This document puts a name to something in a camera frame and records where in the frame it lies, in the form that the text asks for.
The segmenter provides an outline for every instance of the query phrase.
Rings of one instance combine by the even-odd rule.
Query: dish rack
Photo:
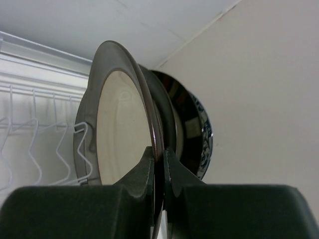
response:
[[[17,48],[39,61],[16,55]],[[64,61],[68,68],[56,66],[52,59]],[[0,32],[0,206],[18,187],[80,185],[90,176],[92,164],[79,150],[88,125],[74,123],[88,79],[74,66],[84,61]],[[85,71],[90,62],[85,62]],[[83,131],[75,153],[91,171],[77,178],[73,135]]]
[[[17,135],[24,135],[28,134],[30,137],[28,138],[28,147],[27,151],[24,154],[24,160],[27,164],[32,164],[33,167],[35,167],[37,173],[37,179],[34,182],[29,182],[26,185],[79,185],[82,180],[85,180],[87,177],[90,176],[91,172],[82,177],[82,178],[74,178],[74,172],[72,171],[72,168],[74,168],[74,165],[71,165],[72,160],[66,160],[65,156],[60,152],[60,148],[62,144],[64,143],[64,140],[66,138],[67,132],[69,133],[79,133],[84,131],[84,136],[81,140],[81,144],[83,143],[84,137],[87,133],[87,124],[85,122],[78,123],[74,125],[73,121],[65,120],[58,120],[58,110],[57,110],[57,101],[60,101],[60,104],[64,103],[65,106],[67,104],[69,105],[70,112],[75,112],[73,109],[74,103],[79,103],[81,100],[80,96],[76,95],[68,95],[63,94],[60,92],[55,91],[45,91],[42,89],[37,88],[30,88],[30,87],[24,87],[24,86],[16,86],[16,85],[8,85],[4,83],[0,83],[0,92],[3,95],[6,95],[9,97],[8,106],[6,111],[7,114],[2,115],[0,118],[0,126],[1,126],[1,141],[0,141],[0,160],[2,161],[2,175],[6,175],[6,179],[1,179],[1,185],[0,185],[0,192],[6,192],[9,193],[13,189],[19,186],[24,186],[24,184],[19,180],[16,184],[13,184],[14,178],[16,176],[16,173],[18,173],[18,170],[15,168],[14,165],[10,164],[9,160],[7,159],[6,155],[4,154],[3,150],[6,146],[6,144],[10,144],[10,138],[12,136]],[[15,101],[15,98],[22,97],[31,97],[32,104],[30,108],[32,109],[33,117],[31,119],[26,120],[25,122],[17,122],[14,118],[14,107],[16,104],[19,104],[19,100]],[[39,112],[37,112],[37,102],[40,98],[40,101],[44,98],[49,102],[53,103],[53,113],[54,113],[54,122],[51,124],[43,123],[41,122],[41,117],[39,117]],[[46,169],[43,168],[40,164],[41,159],[38,159],[33,152],[33,148],[35,146],[36,138],[40,134],[57,134],[60,138],[56,145],[53,143],[50,145],[55,151],[55,157],[57,160],[60,160],[62,164],[65,166],[66,174],[60,175],[58,179],[49,182],[48,179],[45,179],[45,173]],[[79,145],[77,153],[81,156],[81,158],[86,161],[86,163],[92,168],[91,163],[85,158],[85,156],[80,152],[79,148],[81,145]]]

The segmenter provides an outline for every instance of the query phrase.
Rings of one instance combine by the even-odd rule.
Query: wire rack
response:
[[[37,88],[31,88],[31,87],[24,87],[24,86],[16,86],[12,84],[4,84],[0,83],[0,93],[2,96],[6,95],[8,96],[8,101],[5,103],[7,104],[8,111],[6,111],[3,116],[0,116],[0,128],[1,128],[1,139],[0,139],[0,161],[2,163],[2,169],[4,174],[6,174],[6,179],[3,179],[0,184],[0,192],[6,192],[6,194],[10,193],[12,190],[14,190],[16,187],[24,186],[24,183],[21,183],[21,175],[16,175],[15,171],[19,166],[13,165],[10,163],[10,160],[6,157],[3,150],[6,147],[6,144],[8,144],[9,139],[12,135],[20,135],[20,134],[28,134],[29,142],[27,147],[27,152],[23,156],[23,164],[32,164],[33,167],[36,169],[36,173],[30,172],[33,175],[36,176],[36,180],[34,182],[28,182],[26,185],[79,185],[81,181],[88,178],[92,173],[92,165],[91,163],[86,159],[86,157],[80,152],[80,147],[84,141],[84,138],[87,134],[88,125],[85,122],[74,124],[74,120],[72,122],[60,121],[58,119],[58,107],[57,107],[57,101],[60,102],[67,102],[70,105],[70,111],[74,112],[75,109],[72,108],[73,103],[79,103],[81,101],[81,96],[79,95],[72,95],[72,94],[64,94],[59,93],[55,91],[47,91]],[[26,120],[25,122],[17,122],[15,120],[14,115],[14,107],[16,101],[14,98],[16,96],[26,96],[31,98],[32,104],[30,106],[32,116],[30,119]],[[49,102],[53,106],[53,112],[54,112],[54,122],[51,124],[45,124],[42,123],[40,120],[40,117],[38,115],[38,109],[37,109],[37,101],[38,99],[45,99],[47,102]],[[72,159],[66,159],[65,156],[60,153],[60,148],[63,145],[67,132],[70,134],[74,133],[80,133],[84,132],[83,138],[78,145],[77,153],[81,156],[81,158],[87,163],[88,166],[91,167],[91,171],[88,175],[77,178],[76,176],[71,177],[71,172],[75,171],[75,167],[73,164]],[[49,145],[50,148],[54,147],[54,153],[56,160],[59,160],[60,163],[62,163],[65,170],[63,170],[64,175],[60,176],[60,178],[57,178],[54,181],[47,182],[44,179],[44,174],[46,173],[43,167],[40,164],[41,159],[37,158],[32,149],[34,148],[35,140],[39,135],[41,134],[49,134],[50,138],[53,138],[54,134],[58,134],[60,137],[60,140],[57,142],[57,145]],[[7,151],[13,152],[15,149],[10,148],[9,145],[7,148]],[[19,182],[15,185],[13,185],[14,178],[18,177]]]

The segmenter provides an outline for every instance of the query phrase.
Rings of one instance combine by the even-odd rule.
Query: white plate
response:
[[[143,102],[124,72],[112,72],[102,88],[96,139],[102,184],[117,182],[152,145]]]

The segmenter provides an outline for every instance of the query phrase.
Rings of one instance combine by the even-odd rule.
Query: dark rim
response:
[[[140,69],[144,74],[152,99],[161,117],[164,147],[170,147],[176,152],[176,124],[169,95],[163,84],[152,71],[141,65]]]

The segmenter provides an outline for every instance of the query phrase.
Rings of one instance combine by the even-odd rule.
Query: white wall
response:
[[[202,101],[207,183],[296,186],[319,221],[319,1],[243,0],[160,70]]]

